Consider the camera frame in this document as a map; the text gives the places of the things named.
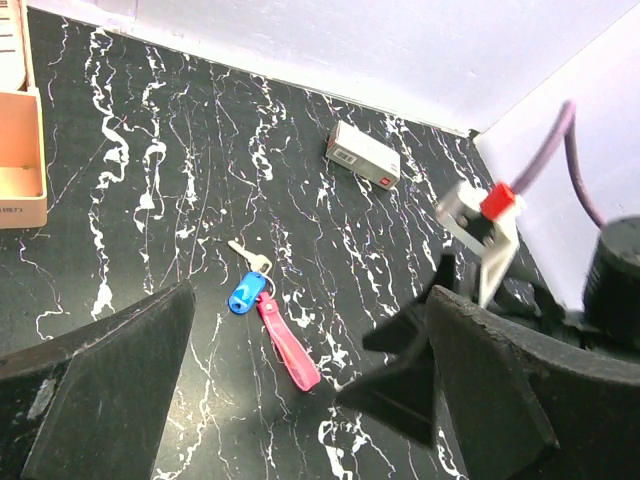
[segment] red connector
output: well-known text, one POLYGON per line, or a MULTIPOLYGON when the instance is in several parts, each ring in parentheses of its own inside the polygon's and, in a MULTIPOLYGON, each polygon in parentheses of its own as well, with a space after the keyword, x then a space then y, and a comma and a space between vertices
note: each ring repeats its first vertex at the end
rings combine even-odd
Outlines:
POLYGON ((505 210, 516 203, 516 195, 506 183, 498 183, 480 204, 480 211, 491 221, 495 221, 505 210))

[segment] blue key fob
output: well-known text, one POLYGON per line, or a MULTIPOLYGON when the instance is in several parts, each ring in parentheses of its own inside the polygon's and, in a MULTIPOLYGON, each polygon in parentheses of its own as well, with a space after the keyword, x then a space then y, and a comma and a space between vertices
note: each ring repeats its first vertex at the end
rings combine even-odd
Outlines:
POLYGON ((267 286, 267 279, 258 272, 247 273, 229 297, 229 308, 242 315, 253 307, 260 292, 267 286))

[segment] white wall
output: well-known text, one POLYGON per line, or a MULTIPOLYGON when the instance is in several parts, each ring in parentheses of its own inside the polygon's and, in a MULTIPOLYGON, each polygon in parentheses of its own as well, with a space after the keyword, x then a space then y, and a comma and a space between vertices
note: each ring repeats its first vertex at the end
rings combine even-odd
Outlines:
MULTIPOLYGON (((606 219, 640 213, 640 6, 636 6, 505 115, 476 143, 494 178, 513 180, 535 153, 562 101, 577 102, 582 176, 606 219)), ((564 150, 526 193, 520 230, 550 287, 571 307, 597 229, 578 204, 564 150)))
POLYGON ((466 132, 492 125, 637 1, 29 4, 118 25, 134 37, 466 132))

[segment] black marble table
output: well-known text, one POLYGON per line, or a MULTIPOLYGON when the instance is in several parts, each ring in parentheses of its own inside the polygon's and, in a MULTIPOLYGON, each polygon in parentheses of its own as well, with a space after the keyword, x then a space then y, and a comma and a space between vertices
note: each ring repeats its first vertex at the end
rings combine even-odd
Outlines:
POLYGON ((190 278, 197 313, 153 478, 465 478, 442 402, 429 451, 333 391, 384 361, 362 335, 452 244, 438 198, 461 178, 487 185, 473 144, 57 16, 29 21, 50 211, 42 229, 0 234, 0 355, 190 278), (323 158, 338 119, 402 154, 397 188, 323 158), (272 259, 281 310, 322 372, 312 393, 256 312, 229 312, 247 272, 232 238, 272 259))

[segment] orange box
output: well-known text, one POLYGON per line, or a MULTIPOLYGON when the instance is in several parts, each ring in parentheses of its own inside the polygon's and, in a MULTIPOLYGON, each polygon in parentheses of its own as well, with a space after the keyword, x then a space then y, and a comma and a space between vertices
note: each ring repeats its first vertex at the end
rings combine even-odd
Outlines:
MULTIPOLYGON (((16 90, 2 90, 0 84, 0 228, 41 227, 47 223, 47 177, 40 92, 33 75, 26 1, 9 0, 9 4, 10 16, 3 17, 0 27, 8 31, 13 25, 17 31, 19 22, 24 82, 16 90)), ((21 70, 10 65, 18 55, 5 58, 9 60, 0 57, 0 75, 21 70)))

